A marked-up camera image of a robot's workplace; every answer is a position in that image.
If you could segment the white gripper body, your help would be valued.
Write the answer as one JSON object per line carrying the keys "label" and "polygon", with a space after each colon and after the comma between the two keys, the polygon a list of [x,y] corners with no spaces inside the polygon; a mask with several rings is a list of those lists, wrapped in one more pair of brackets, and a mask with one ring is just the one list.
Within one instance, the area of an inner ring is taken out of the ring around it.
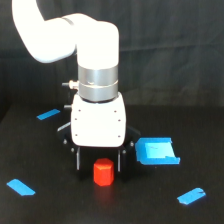
{"label": "white gripper body", "polygon": [[78,94],[71,105],[70,121],[57,129],[62,141],[78,147],[133,147],[141,134],[126,125],[122,94],[109,102],[84,101]]}

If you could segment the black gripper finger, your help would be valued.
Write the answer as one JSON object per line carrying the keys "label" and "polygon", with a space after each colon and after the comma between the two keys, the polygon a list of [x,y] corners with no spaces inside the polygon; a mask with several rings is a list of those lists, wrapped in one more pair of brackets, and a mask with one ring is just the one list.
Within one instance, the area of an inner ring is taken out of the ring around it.
{"label": "black gripper finger", "polygon": [[134,172],[136,154],[134,149],[120,149],[117,158],[117,173],[123,182],[127,182]]}
{"label": "black gripper finger", "polygon": [[82,181],[92,173],[93,161],[86,149],[78,148],[75,154],[75,168],[77,178]]}

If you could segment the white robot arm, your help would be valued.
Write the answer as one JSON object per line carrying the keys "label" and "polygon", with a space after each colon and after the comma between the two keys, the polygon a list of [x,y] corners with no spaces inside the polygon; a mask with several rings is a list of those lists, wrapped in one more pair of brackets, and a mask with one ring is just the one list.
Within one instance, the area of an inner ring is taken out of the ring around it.
{"label": "white robot arm", "polygon": [[117,171],[126,180],[140,132],[126,124],[125,104],[118,91],[118,28],[80,13],[46,20],[37,0],[12,0],[12,17],[35,60],[52,63],[77,55],[78,79],[65,84],[76,92],[68,106],[71,118],[57,130],[76,151],[76,167],[81,167],[83,147],[115,149]]}

